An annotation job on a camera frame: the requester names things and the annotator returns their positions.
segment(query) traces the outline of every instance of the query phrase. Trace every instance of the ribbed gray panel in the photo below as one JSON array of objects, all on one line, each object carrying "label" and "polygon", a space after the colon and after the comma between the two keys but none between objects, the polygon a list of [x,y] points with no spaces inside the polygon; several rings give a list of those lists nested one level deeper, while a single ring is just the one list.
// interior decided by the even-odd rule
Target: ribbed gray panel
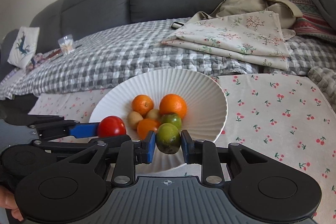
[{"label": "ribbed gray panel", "polygon": [[0,120],[0,154],[9,146],[16,144],[29,144],[38,139],[36,129],[26,126],[13,126]]},{"label": "ribbed gray panel", "polygon": [[[112,191],[95,213],[72,224],[263,224],[239,212],[220,189],[195,177],[139,177],[128,188]],[[306,219],[297,224],[313,224]]]}]

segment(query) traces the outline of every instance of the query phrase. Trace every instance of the human hand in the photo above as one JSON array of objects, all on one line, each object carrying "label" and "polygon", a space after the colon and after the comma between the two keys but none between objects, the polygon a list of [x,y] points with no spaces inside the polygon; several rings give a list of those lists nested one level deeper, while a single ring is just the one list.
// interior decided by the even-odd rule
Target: human hand
[{"label": "human hand", "polygon": [[0,186],[0,207],[12,210],[13,218],[22,221],[23,217],[18,209],[14,194],[5,187]]}]

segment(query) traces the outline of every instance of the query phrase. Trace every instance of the red tomato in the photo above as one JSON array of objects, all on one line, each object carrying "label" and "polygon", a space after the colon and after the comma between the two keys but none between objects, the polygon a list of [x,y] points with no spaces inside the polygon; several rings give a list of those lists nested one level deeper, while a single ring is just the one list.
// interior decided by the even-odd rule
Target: red tomato
[{"label": "red tomato", "polygon": [[97,135],[100,138],[125,135],[126,127],[122,119],[117,116],[108,116],[98,125]]}]

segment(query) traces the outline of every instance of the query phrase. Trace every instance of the khaki fabric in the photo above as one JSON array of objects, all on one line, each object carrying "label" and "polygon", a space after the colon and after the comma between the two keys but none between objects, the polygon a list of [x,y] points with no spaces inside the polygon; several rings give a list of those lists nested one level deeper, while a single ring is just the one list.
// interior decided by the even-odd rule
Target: khaki fabric
[{"label": "khaki fabric", "polygon": [[198,12],[188,22],[263,10],[279,14],[282,29],[290,28],[295,23],[296,18],[303,16],[299,8],[289,0],[226,0],[220,3],[210,15],[205,12]]}]

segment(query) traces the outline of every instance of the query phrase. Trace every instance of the orange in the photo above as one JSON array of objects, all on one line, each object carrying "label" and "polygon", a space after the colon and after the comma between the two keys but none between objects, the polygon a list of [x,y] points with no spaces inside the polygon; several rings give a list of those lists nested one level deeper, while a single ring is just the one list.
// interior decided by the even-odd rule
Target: orange
[{"label": "orange", "polygon": [[154,108],[153,100],[147,95],[138,95],[132,101],[132,109],[143,117]]},{"label": "orange", "polygon": [[160,102],[159,111],[160,115],[176,113],[183,119],[187,113],[187,104],[181,96],[167,94]]},{"label": "orange", "polygon": [[137,127],[137,132],[138,132],[139,137],[144,140],[149,131],[153,130],[156,133],[160,125],[161,123],[156,120],[152,120],[152,119],[141,120],[138,123],[138,127]]}]

